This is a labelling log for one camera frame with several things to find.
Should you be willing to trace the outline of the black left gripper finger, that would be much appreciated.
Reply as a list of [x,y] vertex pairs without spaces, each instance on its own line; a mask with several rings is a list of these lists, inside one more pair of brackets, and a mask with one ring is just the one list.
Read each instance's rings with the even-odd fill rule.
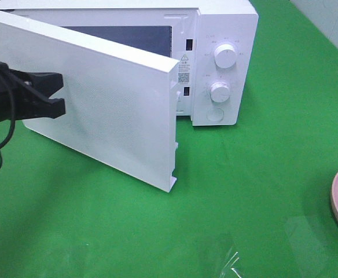
[[65,100],[63,98],[32,100],[21,104],[21,119],[51,118],[65,115]]
[[30,72],[28,81],[37,92],[47,98],[59,91],[63,86],[63,76],[55,72]]

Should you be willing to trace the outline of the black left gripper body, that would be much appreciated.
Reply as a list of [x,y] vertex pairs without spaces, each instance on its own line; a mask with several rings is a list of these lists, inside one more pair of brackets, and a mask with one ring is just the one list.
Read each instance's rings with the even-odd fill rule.
[[10,69],[6,63],[0,62],[0,122],[11,118],[22,120],[21,104],[41,100],[27,88],[31,87],[28,73]]

